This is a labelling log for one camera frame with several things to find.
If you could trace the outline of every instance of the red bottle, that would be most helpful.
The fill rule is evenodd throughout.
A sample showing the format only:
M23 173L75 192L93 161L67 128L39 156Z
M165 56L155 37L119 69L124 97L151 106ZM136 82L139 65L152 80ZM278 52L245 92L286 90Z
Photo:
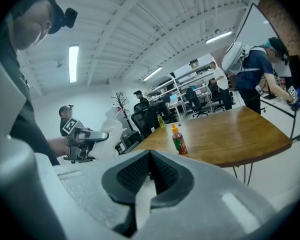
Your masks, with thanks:
M176 150L179 152L180 155L184 155L187 152L184 137L178 131L178 128L175 126L174 123L172 124L172 132L173 132L172 139Z

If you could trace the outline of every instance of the man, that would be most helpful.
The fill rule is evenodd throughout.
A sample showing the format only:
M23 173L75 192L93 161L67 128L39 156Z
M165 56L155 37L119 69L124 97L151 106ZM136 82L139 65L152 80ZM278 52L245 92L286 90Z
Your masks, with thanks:
M59 109L59 116L60 116L61 136L63 136L63 137L68 136L68 134L63 130L63 127L66 125L66 123L69 121L69 119L72 118L72 105L62 106Z
M288 51L283 42L277 38L269 38L263 46L265 52L261 50L251 50L249 56L244 59L242 72L236 75L236 88L239 91L244 104L253 111L261 114L260 93L256 90L261 77L264 75L272 93L287 100L289 103L298 102L298 97L293 99L289 93L281 89L274 77L271 63L280 63L288 57ZM245 71L245 69L259 69L255 71Z
M143 97L140 90L135 91L133 94L137 97L137 99L140 100L140 102L146 102L150 106L149 101L145 97Z
M220 88L220 92L222 95L222 101L224 104L225 110L230 110L232 109L232 101L229 93L229 85L228 85L228 79L224 73L224 71L220 68L217 67L216 63L214 61L210 62L210 68L214 70L213 76L214 80L211 80L212 84L217 84L218 87Z
M0 26L0 62L26 98L10 135L26 142L34 152L47 155L52 165L59 164L57 157L69 154L69 143L66 137L46 140L38 127L17 53L39 44L47 34L57 32L65 26L64 20L65 15L55 0L37 0L27 9L20 9L20 13L8 15Z

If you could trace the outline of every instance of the ceiling light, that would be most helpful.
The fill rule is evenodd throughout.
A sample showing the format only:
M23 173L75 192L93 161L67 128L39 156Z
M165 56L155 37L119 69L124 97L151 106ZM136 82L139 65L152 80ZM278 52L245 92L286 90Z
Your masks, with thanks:
M206 43L206 44L209 44L209 43L211 43L211 42L213 42L213 41L216 41L216 40L218 40L218 39L220 39L220 38L224 38L224 37L229 36L229 35L231 35L231 34L232 34L232 31L229 31L229 32L226 32L226 33L217 35L217 36L215 36L215 37L213 37L213 38L211 38L211 39L205 41L205 43Z
M148 75L143 81L147 81L150 77L152 77L155 73L157 73L159 70L162 70L162 66L158 67L154 72L152 72L150 75Z
M70 83L77 81L77 62L78 62L78 45L70 45L69 47L69 80Z

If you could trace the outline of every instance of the gray plastic device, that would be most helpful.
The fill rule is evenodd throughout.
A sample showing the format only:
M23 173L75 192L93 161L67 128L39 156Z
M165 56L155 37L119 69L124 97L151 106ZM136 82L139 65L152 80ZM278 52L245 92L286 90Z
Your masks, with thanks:
M5 102L12 94L25 101L1 64L0 83L10 86L0 92ZM275 230L273 207L217 166L155 150L52 166L46 155L8 138L10 127L0 128L0 197L33 238L256 239L264 228ZM157 196L137 230L136 194L149 173Z

